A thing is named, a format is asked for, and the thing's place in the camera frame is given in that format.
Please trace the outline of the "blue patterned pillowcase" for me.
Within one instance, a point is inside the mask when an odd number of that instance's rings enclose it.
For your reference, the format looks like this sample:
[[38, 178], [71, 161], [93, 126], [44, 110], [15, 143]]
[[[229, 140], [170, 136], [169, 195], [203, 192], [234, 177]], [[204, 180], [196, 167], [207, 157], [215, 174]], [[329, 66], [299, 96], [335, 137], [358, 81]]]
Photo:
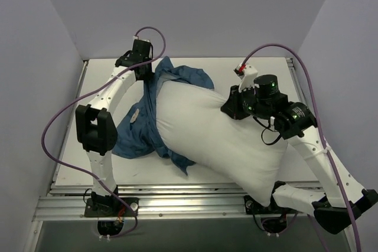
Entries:
[[195, 165], [195, 162], [169, 149], [157, 129], [157, 95], [166, 81], [214, 90], [213, 81], [204, 70], [189, 66], [174, 67], [170, 58], [164, 57], [152, 77], [144, 82], [140, 101], [132, 105], [117, 126], [118, 139], [112, 153], [121, 158], [136, 159], [156, 152], [187, 174], [187, 168]]

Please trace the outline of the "white pillow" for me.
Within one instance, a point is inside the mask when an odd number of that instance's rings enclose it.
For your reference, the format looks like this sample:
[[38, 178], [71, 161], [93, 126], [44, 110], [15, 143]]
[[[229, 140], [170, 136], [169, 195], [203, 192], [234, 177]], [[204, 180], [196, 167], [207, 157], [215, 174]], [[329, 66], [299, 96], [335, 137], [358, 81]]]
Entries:
[[221, 111], [226, 99], [214, 90], [166, 81], [157, 95], [156, 124], [166, 147], [237, 183], [260, 205], [271, 203], [288, 143], [247, 117]]

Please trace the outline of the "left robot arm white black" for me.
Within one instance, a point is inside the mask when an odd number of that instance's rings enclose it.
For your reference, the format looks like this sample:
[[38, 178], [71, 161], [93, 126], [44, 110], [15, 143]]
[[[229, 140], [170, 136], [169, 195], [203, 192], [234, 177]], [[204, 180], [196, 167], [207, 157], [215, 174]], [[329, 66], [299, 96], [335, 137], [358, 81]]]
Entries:
[[116, 60], [106, 87], [97, 91], [86, 105], [78, 105], [75, 111], [77, 140], [86, 151], [93, 178], [92, 205], [105, 216], [118, 212], [119, 201], [114, 197], [118, 187], [113, 177], [112, 150], [118, 139], [113, 113], [127, 90], [138, 80], [152, 74], [150, 63], [153, 46], [149, 40], [134, 38], [130, 51]]

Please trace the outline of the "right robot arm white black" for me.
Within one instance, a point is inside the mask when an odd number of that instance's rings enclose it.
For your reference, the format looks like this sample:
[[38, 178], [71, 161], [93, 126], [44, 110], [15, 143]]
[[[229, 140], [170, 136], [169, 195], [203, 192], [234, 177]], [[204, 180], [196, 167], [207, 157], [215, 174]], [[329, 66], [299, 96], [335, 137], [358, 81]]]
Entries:
[[291, 102], [279, 91], [277, 76], [242, 75], [221, 110], [236, 120], [249, 116], [256, 122], [267, 120], [266, 128], [274, 128], [301, 155], [324, 190], [307, 191], [277, 182], [262, 198], [265, 210], [303, 212], [315, 217], [327, 232], [338, 234], [377, 203], [375, 190], [365, 189], [336, 156], [329, 157], [334, 152], [322, 144], [315, 116], [305, 104]]

